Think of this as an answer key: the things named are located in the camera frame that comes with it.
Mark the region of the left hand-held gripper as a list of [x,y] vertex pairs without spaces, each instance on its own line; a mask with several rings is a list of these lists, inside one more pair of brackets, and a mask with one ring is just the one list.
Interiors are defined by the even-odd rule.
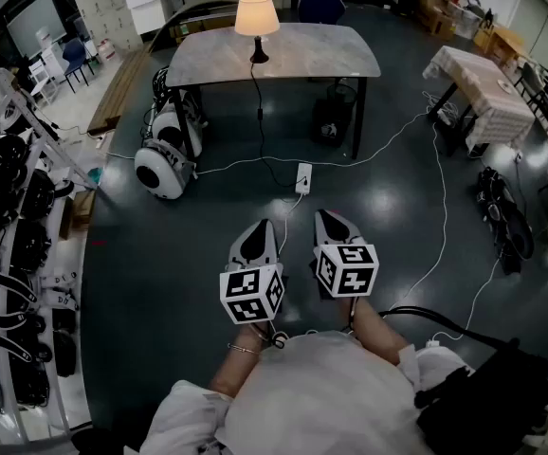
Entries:
[[263,219],[231,245],[228,264],[219,275],[219,299],[233,323],[249,324],[273,320],[284,293],[274,227]]

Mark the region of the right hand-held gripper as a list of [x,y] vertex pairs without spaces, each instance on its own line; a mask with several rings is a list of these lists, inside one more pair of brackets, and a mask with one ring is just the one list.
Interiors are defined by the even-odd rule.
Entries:
[[322,299],[369,297],[379,269],[373,244],[358,227],[328,210],[318,209],[314,219],[315,260],[310,264]]

